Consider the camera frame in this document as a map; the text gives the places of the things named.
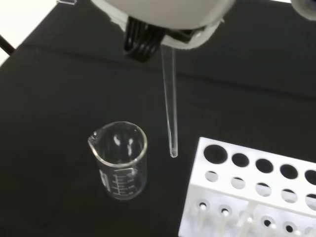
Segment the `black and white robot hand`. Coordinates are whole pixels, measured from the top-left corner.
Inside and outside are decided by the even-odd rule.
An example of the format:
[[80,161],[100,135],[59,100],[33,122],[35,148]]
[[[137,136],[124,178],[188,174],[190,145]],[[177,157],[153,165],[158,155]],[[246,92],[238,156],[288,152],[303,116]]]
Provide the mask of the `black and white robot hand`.
[[161,45],[190,50],[205,44],[233,0],[94,0],[124,32],[123,53],[149,61]]

